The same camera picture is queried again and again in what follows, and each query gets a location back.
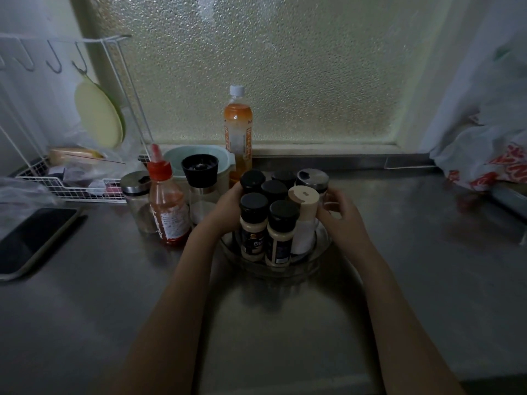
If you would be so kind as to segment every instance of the metal hook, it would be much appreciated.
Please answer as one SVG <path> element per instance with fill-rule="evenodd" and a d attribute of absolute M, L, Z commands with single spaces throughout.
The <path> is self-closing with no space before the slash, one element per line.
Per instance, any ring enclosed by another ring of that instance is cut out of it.
<path fill-rule="evenodd" d="M 77 42 L 75 42 L 75 46 L 77 47 L 77 51 L 79 52 L 79 55 L 81 56 L 81 59 L 82 59 L 82 62 L 84 63 L 84 70 L 82 70 L 81 68 L 79 68 L 74 61 L 71 61 L 71 63 L 73 64 L 73 66 L 75 66 L 75 68 L 77 69 L 77 71 L 79 71 L 79 73 L 83 74 L 83 75 L 86 75 L 88 74 L 88 65 L 86 65 L 86 61 L 84 59 L 84 56 L 82 55 L 82 52 L 79 48 L 79 44 Z"/>
<path fill-rule="evenodd" d="M 61 60 L 58 59 L 58 57 L 57 57 L 57 53 L 56 53 L 55 50 L 53 49 L 53 46 L 51 45 L 51 42 L 50 42 L 49 40 L 47 41 L 47 44 L 49 45 L 51 51 L 53 52 L 53 55 L 55 56 L 55 58 L 56 58 L 56 60 L 57 60 L 57 62 L 58 62 L 58 69 L 57 69 L 57 70 L 53 69 L 53 66 L 51 66 L 51 64 L 49 63 L 48 60 L 46 60 L 46 65 L 48 65 L 48 66 L 49 66 L 49 69 L 51 69 L 53 72 L 55 72 L 56 74 L 59 74 L 60 72 L 62 72 L 62 63 L 61 63 Z"/>
<path fill-rule="evenodd" d="M 28 68 L 28 67 L 25 66 L 25 65 L 22 63 L 22 61 L 20 61 L 18 58 L 13 57 L 13 59 L 14 59 L 15 61 L 17 61 L 20 65 L 22 65 L 22 67 L 23 67 L 26 71 L 28 71 L 28 72 L 33 72 L 33 71 L 35 70 L 35 63 L 33 62 L 33 59 L 31 58 L 30 53 L 27 52 L 27 48 L 26 48 L 26 46 L 24 45 L 24 43 L 22 43 L 22 40 L 19 39 L 18 37 L 17 37 L 16 39 L 17 39 L 18 42 L 20 43 L 20 46 L 22 46 L 22 48 L 24 49 L 24 52 L 26 53 L 26 57 L 27 57 L 27 59 L 29 59 L 30 62 L 31 62 L 31 66 Z"/>

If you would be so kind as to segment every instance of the white wire basket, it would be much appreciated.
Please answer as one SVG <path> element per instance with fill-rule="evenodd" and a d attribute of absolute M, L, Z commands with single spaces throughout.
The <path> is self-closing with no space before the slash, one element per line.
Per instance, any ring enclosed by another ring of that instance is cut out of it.
<path fill-rule="evenodd" d="M 80 43 L 85 44 L 100 44 L 104 50 L 104 53 L 110 63 L 110 66 L 115 75 L 115 79 L 119 85 L 120 91 L 122 92 L 122 101 L 124 105 L 120 105 L 121 108 L 126 108 L 131 111 L 131 118 L 133 119 L 133 125 L 136 130 L 135 133 L 127 133 L 128 135 L 138 135 L 141 144 L 144 147 L 145 154 L 138 156 L 138 159 L 141 162 L 147 162 L 150 160 L 148 153 L 148 144 L 153 143 L 152 132 L 148 126 L 148 121 L 146 119 L 144 110 L 141 105 L 141 101 L 135 89 L 130 71 L 128 70 L 128 64 L 124 58 L 120 42 L 123 40 L 130 39 L 129 35 L 117 35 L 100 39 L 70 39 L 70 38 L 39 38 L 36 36 L 28 35 L 17 35 L 12 33 L 0 33 L 0 40 L 3 41 L 16 41 L 22 48 L 27 57 L 26 62 L 22 63 L 19 59 L 15 59 L 27 72 L 31 73 L 35 71 L 36 64 L 34 59 L 26 49 L 24 41 L 45 41 L 49 45 L 53 54 L 56 57 L 57 67 L 53 67 L 48 61 L 46 61 L 47 66 L 54 73 L 60 74 L 63 71 L 63 66 L 66 66 L 57 56 L 55 50 L 53 49 L 53 43 L 71 43 L 76 46 L 77 51 L 79 52 L 80 58 L 84 63 L 84 69 L 79 68 L 74 62 L 72 62 L 75 69 L 80 73 L 86 74 L 88 72 L 88 67 L 84 56 L 82 55 L 81 50 L 79 49 Z M 9 55 L 0 55 L 0 70 L 6 68 L 5 61 L 10 57 Z M 31 133 L 27 127 L 25 127 L 20 120 L 13 119 L 17 124 L 17 129 L 20 130 L 23 134 L 21 138 L 27 140 L 27 143 L 32 146 L 38 155 L 38 159 L 31 160 L 26 157 L 22 149 L 27 149 L 27 144 L 17 144 L 14 139 L 9 135 L 9 133 L 2 127 L 0 124 L 0 132 L 3 132 L 7 140 L 14 147 L 19 156 L 23 159 L 26 166 L 22 167 L 12 176 L 38 182 L 43 186 L 46 186 L 53 194 L 57 195 L 60 198 L 63 198 L 67 201 L 74 202 L 107 202 L 107 203 L 124 203 L 124 195 L 121 192 L 120 179 L 99 179 L 93 181 L 87 187 L 75 187 L 70 186 L 69 183 L 64 183 L 60 178 L 50 176 L 49 168 L 51 164 L 49 163 L 49 158 L 47 155 L 43 154 L 42 149 L 38 146 L 34 133 Z"/>

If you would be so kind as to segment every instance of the countertop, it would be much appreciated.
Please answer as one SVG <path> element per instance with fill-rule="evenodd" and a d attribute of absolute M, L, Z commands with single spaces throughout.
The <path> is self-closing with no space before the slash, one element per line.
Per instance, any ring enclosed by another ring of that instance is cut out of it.
<path fill-rule="evenodd" d="M 489 202 L 467 208 L 466 192 L 430 171 L 330 177 L 460 380 L 527 372 L 520 221 Z M 126 205 L 83 208 L 86 221 L 38 271 L 0 286 L 0 393 L 103 388 L 177 264 L 181 250 L 141 236 Z M 320 262 L 305 282 L 285 285 L 234 269 L 217 250 L 196 392 L 382 391 L 360 281 L 334 246 Z"/>

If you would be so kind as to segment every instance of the spice bottle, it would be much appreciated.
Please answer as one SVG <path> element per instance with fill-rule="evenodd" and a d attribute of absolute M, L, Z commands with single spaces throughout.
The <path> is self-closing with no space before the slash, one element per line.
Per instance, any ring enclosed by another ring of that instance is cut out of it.
<path fill-rule="evenodd" d="M 295 185 L 296 174 L 291 171 L 275 171 L 271 174 L 271 179 L 284 183 L 287 189 Z"/>
<path fill-rule="evenodd" d="M 253 167 L 253 112 L 244 95 L 244 86 L 230 86 L 231 99 L 223 110 L 225 147 L 236 160 L 236 169 L 229 173 L 229 187 Z"/>
<path fill-rule="evenodd" d="M 261 186 L 261 193 L 267 197 L 267 201 L 271 205 L 274 201 L 287 198 L 287 187 L 277 180 L 267 180 Z"/>
<path fill-rule="evenodd" d="M 209 154 L 195 154 L 181 161 L 189 183 L 190 220 L 197 225 L 212 212 L 220 199 L 216 187 L 218 158 Z"/>
<path fill-rule="evenodd" d="M 152 179 L 150 207 L 159 236 L 168 245 L 186 241 L 190 232 L 189 210 L 181 189 L 172 177 L 170 163 L 163 160 L 157 144 L 152 145 L 147 169 Z"/>
<path fill-rule="evenodd" d="M 313 188 L 319 193 L 320 199 L 323 200 L 328 189 L 329 176 L 326 172 L 318 169 L 302 169 L 297 173 L 296 184 Z"/>
<path fill-rule="evenodd" d="M 265 262 L 268 266 L 289 265 L 298 216 L 298 206 L 291 201 L 275 201 L 269 207 L 265 240 Z"/>
<path fill-rule="evenodd" d="M 267 227 L 267 198 L 259 193 L 244 195 L 240 200 L 241 255 L 251 262 L 264 257 Z"/>
<path fill-rule="evenodd" d="M 295 186 L 289 189 L 289 199 L 300 208 L 291 253 L 301 255 L 309 252 L 315 241 L 315 216 L 319 194 L 311 187 Z"/>
<path fill-rule="evenodd" d="M 135 224 L 140 232 L 155 233 L 154 215 L 150 209 L 150 187 L 152 182 L 148 172 L 137 171 L 124 175 L 121 179 L 121 190 Z"/>
<path fill-rule="evenodd" d="M 251 169 L 245 172 L 240 178 L 244 194 L 259 193 L 264 181 L 265 175 L 257 169 Z"/>

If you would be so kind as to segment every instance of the forearm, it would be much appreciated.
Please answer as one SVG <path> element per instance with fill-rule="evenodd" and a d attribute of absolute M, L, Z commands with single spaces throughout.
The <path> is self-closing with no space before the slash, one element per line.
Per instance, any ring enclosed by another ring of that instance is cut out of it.
<path fill-rule="evenodd" d="M 172 280 L 132 345 L 115 394 L 190 393 L 219 236 L 206 222 L 190 234 Z"/>
<path fill-rule="evenodd" d="M 464 394 L 379 252 L 367 244 L 350 257 L 363 280 L 387 394 Z"/>

